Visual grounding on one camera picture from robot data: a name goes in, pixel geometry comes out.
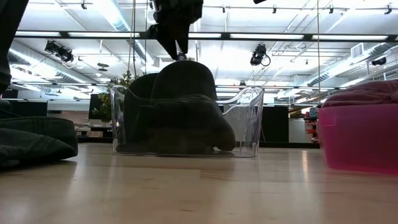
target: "ductwork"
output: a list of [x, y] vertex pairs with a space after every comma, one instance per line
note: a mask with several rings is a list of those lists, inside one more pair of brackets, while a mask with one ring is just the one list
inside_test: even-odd
[[[333, 62], [327, 68], [324, 68], [320, 75], [318, 72], [311, 75], [307, 81], [300, 83], [298, 86], [314, 86], [322, 81], [329, 78], [335, 77], [339, 74], [347, 72], [354, 67], [357, 67], [360, 63], [370, 62], [383, 57], [391, 49], [397, 47], [398, 43], [363, 43], [363, 53], [353, 57], [351, 54]], [[290, 97], [298, 92], [300, 89], [292, 89], [287, 91], [281, 91], [278, 93], [278, 98]]]
[[32, 69], [40, 71], [39, 74], [46, 76], [60, 76], [65, 81], [70, 80], [74, 83], [96, 83], [96, 81], [64, 67], [61, 63], [58, 63], [42, 54], [18, 43], [13, 42], [9, 49], [9, 54], [12, 55], [16, 60], [32, 65]]
[[378, 77], [378, 76], [380, 76], [380, 75], [382, 75], [382, 74], [388, 74], [388, 73], [390, 73], [391, 71], [393, 71], [392, 73], [395, 73], [396, 71], [394, 71], [394, 70], [397, 70], [397, 69], [398, 69], [398, 64], [395, 64], [395, 65], [393, 65], [393, 66], [391, 66], [391, 67], [387, 67], [387, 68], [384, 68], [384, 69], [382, 69], [382, 70], [379, 70], [379, 71], [377, 71], [377, 72], [374, 73], [374, 74], [365, 75], [365, 76], [363, 76], [363, 77], [361, 77], [361, 78], [357, 78], [357, 79], [355, 79], [355, 80], [351, 80], [351, 81], [349, 81], [349, 82], [347, 82], [347, 83], [344, 83], [344, 84], [341, 85], [340, 87], [347, 87], [347, 86], [355, 85], [355, 84], [357, 84], [357, 83], [360, 83], [360, 82], [362, 82], [362, 81], [368, 80], [368, 79], [370, 79], [370, 78]]
[[[104, 18], [113, 26], [116, 31], [131, 32], [129, 23], [124, 17], [124, 14], [121, 12], [116, 0], [96, 0], [93, 2], [93, 4], [96, 6], [97, 11], [102, 13]], [[147, 65], [154, 64], [154, 57], [146, 52], [138, 40], [134, 40], [134, 44], [130, 43], [129, 40], [126, 42], [133, 47], [135, 53], [138, 55], [138, 57], [140, 57], [142, 62], [146, 61]]]

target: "clear plastic bin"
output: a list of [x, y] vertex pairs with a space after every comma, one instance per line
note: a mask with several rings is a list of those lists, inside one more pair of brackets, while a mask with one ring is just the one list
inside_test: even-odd
[[116, 85], [111, 90], [114, 152], [256, 157], [263, 97], [262, 88], [249, 87], [228, 101], [200, 96], [154, 100], [138, 98], [126, 87]]

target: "dark green fabric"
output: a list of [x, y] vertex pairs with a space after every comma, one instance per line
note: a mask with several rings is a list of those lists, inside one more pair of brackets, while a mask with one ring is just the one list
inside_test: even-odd
[[203, 95], [217, 100], [216, 85], [211, 71], [192, 61], [171, 63], [159, 72], [152, 90], [152, 99], [179, 99]]
[[137, 121], [138, 110], [140, 105], [149, 105], [150, 95], [157, 77], [157, 73], [144, 75], [135, 80], [124, 96], [123, 108], [123, 125], [124, 134], [127, 142], [138, 141], [140, 136], [139, 130], [134, 127]]
[[47, 162], [77, 156], [73, 122], [60, 118], [0, 119], [0, 165], [7, 161]]
[[215, 81], [207, 67], [181, 61], [157, 75], [146, 76], [130, 86], [133, 94], [125, 96], [127, 138], [121, 142], [134, 152], [164, 154], [206, 154], [214, 147], [234, 149], [234, 131], [215, 101]]

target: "exposed pipe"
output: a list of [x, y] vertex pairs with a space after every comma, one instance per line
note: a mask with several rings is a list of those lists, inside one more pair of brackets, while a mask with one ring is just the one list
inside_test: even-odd
[[357, 84], [357, 83], [359, 83], [359, 82], [368, 80], [368, 79], [373, 78], [373, 77], [376, 77], [376, 76], [378, 76], [378, 75], [387, 74], [387, 73], [389, 73], [390, 71], [395, 70], [395, 69], [398, 69], [398, 64], [393, 65], [393, 66], [388, 67], [388, 68], [385, 68], [385, 69], [382, 69], [382, 70], [379, 70], [378, 72], [376, 72], [376, 73], [374, 73], [374, 74], [366, 75], [366, 76], [364, 76], [364, 77], [357, 78], [357, 79], [355, 79], [355, 80], [351, 80], [351, 81], [349, 81], [349, 82], [347, 82], [347, 83], [344, 83], [344, 84], [341, 85], [340, 87], [347, 87], [347, 86], [355, 85], [355, 84]]
[[[93, 4], [116, 31], [131, 32], [127, 19], [124, 17], [119, 4], [115, 0], [96, 0]], [[134, 40], [135, 44], [130, 43], [129, 40], [126, 40], [126, 42], [131, 47], [134, 47], [134, 52], [144, 64], [155, 64], [154, 56], [151, 56], [146, 52], [139, 40]]]
[[[305, 3], [305, 5], [303, 6], [303, 8], [300, 10], [300, 12], [302, 12], [303, 11], [303, 9], [305, 8], [305, 6], [307, 5], [309, 3], [309, 1], [307, 1], [306, 3]], [[317, 5], [315, 5], [312, 9], [311, 9], [311, 11], [314, 11], [315, 9], [317, 8]], [[301, 22], [299, 22], [299, 24], [297, 24], [297, 26], [296, 26], [296, 28], [292, 31], [292, 32], [295, 32], [296, 30], [297, 30], [297, 28], [299, 28], [300, 27], [300, 25], [306, 20], [306, 18], [309, 16], [309, 14], [307, 14], [302, 20], [301, 20]], [[304, 32], [306, 29], [307, 29], [307, 27], [311, 24], [313, 22], [313, 20], [301, 31], [301, 33], [302, 32]], [[282, 46], [285, 44], [286, 42], [284, 42], [283, 44], [281, 44], [280, 45], [280, 47], [278, 48], [278, 50], [276, 50], [276, 52], [278, 53], [280, 50], [281, 50], [281, 48], [282, 48]]]
[[10, 54], [12, 54], [13, 56], [15, 56], [16, 58], [21, 58], [25, 61], [28, 61], [30, 64], [32, 64], [32, 61], [35, 61], [35, 66], [39, 66], [37, 64], [37, 62], [39, 62], [40, 64], [43, 64], [44, 67], [43, 68], [47, 68], [46, 69], [42, 69], [43, 72], [53, 72], [54, 75], [65, 75], [66, 77], [69, 77], [73, 80], [75, 80], [76, 82], [80, 82], [80, 83], [96, 83], [96, 81], [78, 73], [75, 72], [72, 69], [69, 69], [68, 72], [66, 72], [66, 68], [63, 68], [63, 65], [61, 63], [58, 63], [46, 56], [43, 56], [42, 54], [14, 41], [11, 44], [10, 47]]
[[[378, 57], [384, 55], [387, 51], [398, 46], [398, 43], [381, 43], [381, 44], [372, 44], [372, 43], [364, 43], [364, 53], [362, 56], [357, 58], [352, 58], [351, 54], [335, 61], [327, 68], [324, 68], [321, 71], [321, 74], [314, 73], [311, 75], [307, 81], [301, 83], [300, 85], [314, 86], [322, 81], [325, 81], [329, 78], [335, 77], [343, 72], [346, 72], [356, 66], [358, 66], [362, 62], [369, 62], [377, 59]], [[278, 98], [292, 96], [296, 93], [300, 92], [300, 90], [293, 89], [289, 91], [283, 91], [278, 93]]]
[[[329, 33], [331, 30], [333, 30], [338, 24], [340, 24], [341, 22], [343, 22], [348, 16], [350, 16], [352, 13], [354, 13], [354, 11], [357, 10], [357, 8], [358, 8], [358, 7], [352, 7], [352, 8], [350, 8], [350, 9], [348, 9], [346, 13], [344, 13], [336, 22], [334, 22], [334, 23], [329, 27], [328, 30], [325, 31], [325, 33], [327, 34], [327, 33]], [[294, 58], [293, 58], [292, 60], [290, 60], [290, 61], [291, 61], [291, 62], [294, 62], [296, 59], [298, 59], [301, 55], [303, 55], [305, 52], [307, 52], [307, 50], [310, 49], [311, 47], [313, 47], [315, 44], [316, 44], [315, 42], [309, 44], [309, 45], [307, 46], [307, 48], [303, 49], [300, 53], [298, 53], [298, 55], [297, 55], [296, 57], [294, 57]]]
[[[30, 2], [30, 5], [37, 5], [38, 9], [51, 9], [54, 10], [59, 7], [48, 7], [45, 8], [45, 6], [53, 6], [53, 4], [50, 4], [48, 2]], [[94, 3], [91, 2], [86, 2], [85, 3], [88, 8], [90, 8]], [[119, 6], [121, 9], [132, 9], [132, 4], [131, 3], [119, 3]], [[73, 10], [83, 10], [81, 8], [81, 3], [77, 2], [68, 2], [68, 3], [62, 3], [60, 6], [61, 8], [65, 9], [73, 9]], [[146, 3], [137, 3], [137, 8], [138, 9], [145, 9], [146, 8]], [[217, 8], [217, 9], [222, 9], [222, 6], [203, 6], [203, 8]], [[231, 6], [231, 9], [270, 9], [273, 10], [273, 7], [252, 7], [252, 6]], [[347, 7], [335, 7], [334, 12], [335, 13], [341, 13], [341, 12], [346, 12], [349, 8]], [[393, 7], [391, 8], [393, 11], [398, 10], [398, 8]], [[301, 10], [299, 7], [278, 7], [278, 10], [291, 10], [291, 11], [297, 11]], [[364, 10], [364, 11], [385, 11], [385, 7], [373, 7], [373, 8], [362, 8], [358, 10]], [[305, 8], [304, 11], [312, 11], [311, 8]]]
[[[63, 2], [61, 0], [54, 0], [56, 5], [60, 6], [63, 9], [63, 12], [75, 23], [77, 24], [80, 28], [83, 30], [88, 30], [86, 26], [84, 26], [74, 15], [72, 15], [67, 8], [62, 7]], [[118, 57], [111, 49], [109, 49], [106, 45], [103, 45], [104, 48], [111, 53], [113, 56], [115, 56], [120, 62], [122, 62], [122, 65], [127, 68], [127, 65], [125, 65], [120, 57]]]
[[[307, 4], [308, 4], [310, 1], [311, 1], [311, 0], [308, 0], [308, 1], [304, 4], [304, 6], [301, 8], [300, 12], [303, 11], [303, 9], [305, 8], [305, 6], [307, 6]], [[297, 18], [298, 18], [298, 16], [299, 16], [300, 12], [298, 12], [298, 13], [296, 14], [296, 16], [293, 18], [293, 20], [289, 23], [289, 25], [287, 25], [287, 27], [286, 27], [284, 33], [287, 33], [287, 31], [292, 27], [293, 23], [297, 20]], [[272, 54], [272, 50], [273, 50], [278, 44], [279, 44], [279, 41], [275, 42], [275, 44], [271, 47], [271, 49], [269, 49], [267, 55], [270, 57], [270, 59], [272, 59], [272, 57], [274, 56], [274, 54]], [[253, 81], [254, 81], [254, 82], [257, 82], [257, 81], [268, 71], [268, 69], [270, 69], [271, 67], [272, 67], [272, 65], [271, 65], [271, 66], [268, 66], [267, 69], [265, 69], [265, 71], [264, 71], [264, 68], [262, 68], [261, 70], [259, 70], [259, 71], [256, 73], [256, 75], [254, 75], [254, 70], [253, 70], [253, 72], [250, 74], [249, 78], [248, 78], [246, 81], [248, 82], [253, 76], [256, 77], [256, 76], [263, 70], [263, 73], [262, 73], [261, 75], [258, 75], [257, 80], [254, 80], [255, 78], [253, 78]]]

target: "ceiling light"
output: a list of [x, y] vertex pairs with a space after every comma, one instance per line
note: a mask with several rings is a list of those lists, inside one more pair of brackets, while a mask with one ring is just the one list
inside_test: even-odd
[[318, 88], [317, 88], [317, 87], [300, 86], [299, 89], [303, 89], [303, 90], [316, 90], [316, 89], [318, 89]]
[[80, 102], [90, 102], [90, 100], [65, 100], [65, 99], [17, 99], [17, 98], [4, 98], [2, 100], [7, 101], [80, 101]]
[[214, 33], [189, 33], [189, 38], [221, 38], [221, 34]]
[[[32, 64], [33, 67], [24, 67], [24, 68], [26, 70], [31, 71], [31, 72], [38, 73], [42, 78], [54, 77], [59, 72], [56, 68], [53, 68], [50, 65], [47, 65], [46, 63], [42, 63], [45, 60], [45, 58], [42, 59], [41, 61], [39, 61], [39, 60], [37, 60], [35, 58], [32, 58], [32, 57], [27, 56], [27, 55], [24, 55], [24, 54], [14, 50], [14, 49], [9, 49], [9, 51], [11, 53], [15, 54], [16, 56], [18, 56], [20, 58], [23, 58], [24, 60], [28, 61], [30, 64]], [[73, 75], [71, 75], [71, 74], [69, 74], [67, 72], [62, 71], [62, 75], [66, 75], [66, 76], [68, 76], [68, 77], [70, 77], [70, 78], [72, 78], [72, 79], [74, 79], [74, 80], [76, 80], [76, 81], [78, 81], [80, 83], [85, 83], [83, 80], [81, 80], [79, 78], [76, 78], [76, 77], [74, 77]]]
[[41, 91], [41, 89], [37, 88], [36, 86], [32, 86], [32, 85], [14, 85], [14, 86], [18, 86], [18, 87], [25, 88], [25, 89], [32, 90], [32, 91]]
[[314, 35], [313, 40], [386, 40], [386, 35]]
[[292, 104], [292, 106], [318, 106], [316, 103], [299, 103], [299, 104]]
[[281, 40], [300, 40], [304, 38], [304, 35], [297, 34], [231, 34], [231, 38], [234, 39], [281, 39]]
[[23, 81], [28, 81], [28, 82], [48, 82], [47, 80], [44, 80], [44, 79], [34, 76], [34, 75], [30, 75], [30, 74], [20, 71], [16, 68], [10, 67], [10, 70], [11, 70], [12, 78], [16, 78], [18, 80], [23, 80]]
[[36, 31], [17, 31], [16, 37], [18, 36], [29, 36], [29, 37], [60, 37], [59, 32], [36, 32]]
[[347, 87], [347, 86], [356, 85], [357, 83], [360, 83], [360, 82], [363, 81], [363, 80], [365, 80], [365, 79], [363, 79], [363, 78], [357, 78], [357, 79], [355, 79], [355, 80], [352, 80], [352, 81], [349, 81], [349, 82], [346, 82], [346, 83], [342, 84], [341, 87]]
[[[70, 37], [87, 37], [87, 38], [100, 38], [100, 37], [125, 37], [129, 38], [129, 32], [68, 32]], [[133, 33], [133, 37], [140, 37], [139, 33]]]
[[20, 85], [54, 85], [53, 83], [42, 83], [42, 82], [12, 82], [13, 84]]

